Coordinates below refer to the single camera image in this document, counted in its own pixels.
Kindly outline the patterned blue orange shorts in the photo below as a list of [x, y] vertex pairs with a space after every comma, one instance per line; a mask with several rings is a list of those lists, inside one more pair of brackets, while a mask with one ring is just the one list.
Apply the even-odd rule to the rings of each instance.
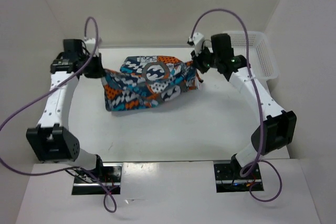
[[199, 89], [203, 79], [192, 63], [172, 56], [126, 57], [119, 71], [104, 70], [101, 83], [106, 110], [154, 108]]

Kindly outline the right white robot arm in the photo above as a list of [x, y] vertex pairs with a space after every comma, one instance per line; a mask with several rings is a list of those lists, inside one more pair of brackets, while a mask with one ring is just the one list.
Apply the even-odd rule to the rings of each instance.
[[292, 142], [297, 116], [271, 97], [256, 79], [246, 57], [234, 53], [229, 34], [213, 35], [211, 49], [206, 47], [201, 33], [194, 33], [188, 44], [194, 48], [194, 66], [201, 73], [215, 68], [245, 98], [259, 121], [250, 143], [232, 156], [230, 172], [235, 178], [243, 178], [249, 171], [248, 165]]

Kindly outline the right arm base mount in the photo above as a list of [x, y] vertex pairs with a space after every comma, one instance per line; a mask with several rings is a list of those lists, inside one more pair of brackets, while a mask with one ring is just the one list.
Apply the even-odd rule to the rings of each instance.
[[264, 191], [259, 165], [247, 177], [240, 177], [239, 172], [234, 172], [230, 161], [214, 162], [214, 174], [217, 193]]

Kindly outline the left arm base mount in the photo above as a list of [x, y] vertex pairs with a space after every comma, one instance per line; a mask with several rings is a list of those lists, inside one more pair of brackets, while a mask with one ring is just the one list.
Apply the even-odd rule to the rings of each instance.
[[[121, 189], [122, 163], [103, 163], [99, 172], [91, 171], [113, 195], [119, 195]], [[73, 170], [72, 195], [104, 195], [100, 184], [82, 170]]]

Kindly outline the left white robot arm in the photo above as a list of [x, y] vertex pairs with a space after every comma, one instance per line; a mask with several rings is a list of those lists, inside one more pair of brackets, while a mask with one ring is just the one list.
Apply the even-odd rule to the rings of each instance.
[[79, 140], [69, 130], [69, 112], [80, 76], [103, 76], [96, 42], [94, 38], [63, 40], [63, 52], [50, 65], [52, 93], [36, 127], [26, 131], [26, 138], [40, 162], [82, 167], [93, 182], [104, 178], [102, 160], [80, 147]]

